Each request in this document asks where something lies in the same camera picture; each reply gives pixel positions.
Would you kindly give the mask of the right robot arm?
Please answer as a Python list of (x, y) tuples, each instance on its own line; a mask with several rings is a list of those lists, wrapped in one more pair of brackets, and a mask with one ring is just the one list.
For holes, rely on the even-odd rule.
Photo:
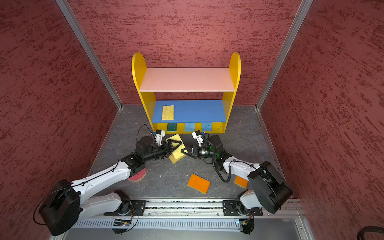
[(234, 208), (240, 215), (248, 215), (252, 209), (262, 208), (275, 214), (293, 195), (293, 190), (285, 178), (273, 166), (264, 161), (261, 164), (249, 163), (228, 153), (218, 135), (204, 138), (194, 137), (197, 144), (181, 150), (193, 159), (210, 159), (215, 172), (224, 183), (234, 175), (250, 184), (235, 198)]

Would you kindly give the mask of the yellow sponge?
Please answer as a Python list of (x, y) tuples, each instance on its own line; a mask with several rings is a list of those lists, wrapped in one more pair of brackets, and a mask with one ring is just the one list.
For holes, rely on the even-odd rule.
[(162, 108), (162, 121), (174, 120), (174, 105), (163, 106)]
[(182, 144), (173, 151), (173, 153), (169, 156), (169, 159), (171, 160), (172, 164), (175, 164), (177, 163), (179, 160), (181, 160), (182, 158), (184, 158), (186, 155), (184, 155), (181, 150), (185, 148), (185, 145), (183, 143), (183, 140), (181, 139), (180, 135), (179, 134), (176, 134), (176, 135), (173, 135), (169, 138), (167, 138), (167, 140), (174, 140), (174, 141), (179, 141), (181, 142)]

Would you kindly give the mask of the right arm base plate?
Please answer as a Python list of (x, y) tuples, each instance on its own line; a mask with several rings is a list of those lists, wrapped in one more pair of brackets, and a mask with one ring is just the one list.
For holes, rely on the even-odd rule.
[(243, 216), (243, 217), (260, 217), (263, 216), (262, 208), (246, 209), (240, 201), (224, 200), (223, 213), (226, 217)]

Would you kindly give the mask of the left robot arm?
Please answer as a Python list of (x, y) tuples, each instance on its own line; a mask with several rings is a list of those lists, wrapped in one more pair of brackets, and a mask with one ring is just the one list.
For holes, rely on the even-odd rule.
[(142, 180), (146, 175), (146, 162), (166, 159), (182, 144), (181, 140), (143, 137), (136, 142), (134, 152), (118, 159), (111, 167), (80, 180), (57, 182), (36, 208), (43, 225), (52, 236), (59, 236), (78, 221), (100, 214), (133, 217), (131, 199), (122, 190), (99, 197), (96, 194), (121, 181)]

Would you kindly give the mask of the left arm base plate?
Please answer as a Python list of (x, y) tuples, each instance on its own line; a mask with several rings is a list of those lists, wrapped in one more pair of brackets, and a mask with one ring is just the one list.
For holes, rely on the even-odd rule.
[(124, 200), (117, 209), (117, 213), (120, 216), (133, 216), (137, 214), (142, 216), (146, 208), (147, 201), (145, 200)]

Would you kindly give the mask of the green scouring sponge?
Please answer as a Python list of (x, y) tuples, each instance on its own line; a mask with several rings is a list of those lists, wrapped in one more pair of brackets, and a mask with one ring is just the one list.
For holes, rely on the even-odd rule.
[(168, 123), (167, 124), (167, 131), (168, 132), (176, 132), (177, 128), (178, 128), (178, 124), (177, 123)]

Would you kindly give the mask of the blue sponge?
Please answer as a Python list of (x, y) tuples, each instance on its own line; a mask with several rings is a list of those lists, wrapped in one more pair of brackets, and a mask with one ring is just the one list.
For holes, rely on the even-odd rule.
[(185, 123), (185, 132), (194, 132), (195, 131), (195, 123)]
[(211, 132), (213, 130), (213, 123), (204, 122), (202, 123), (203, 132)]

